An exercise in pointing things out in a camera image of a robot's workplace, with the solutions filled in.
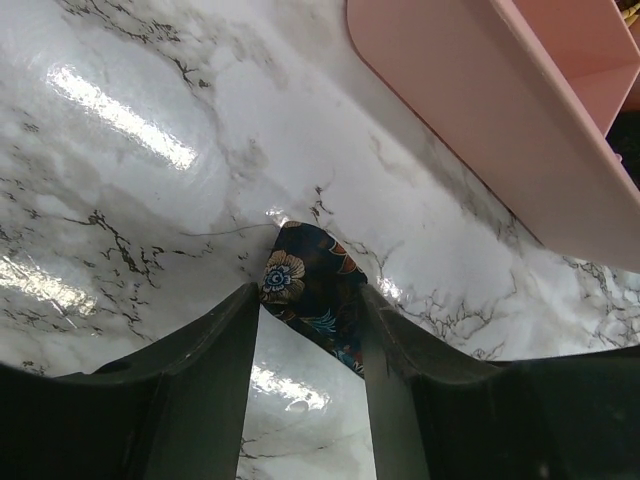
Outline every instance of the pink box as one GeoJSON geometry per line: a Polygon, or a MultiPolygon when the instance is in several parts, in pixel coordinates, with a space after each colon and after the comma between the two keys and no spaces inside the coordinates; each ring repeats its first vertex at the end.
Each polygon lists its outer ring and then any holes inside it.
{"type": "Polygon", "coordinates": [[[640,272],[606,134],[640,70],[613,0],[348,0],[369,65],[547,247],[640,272]]]}

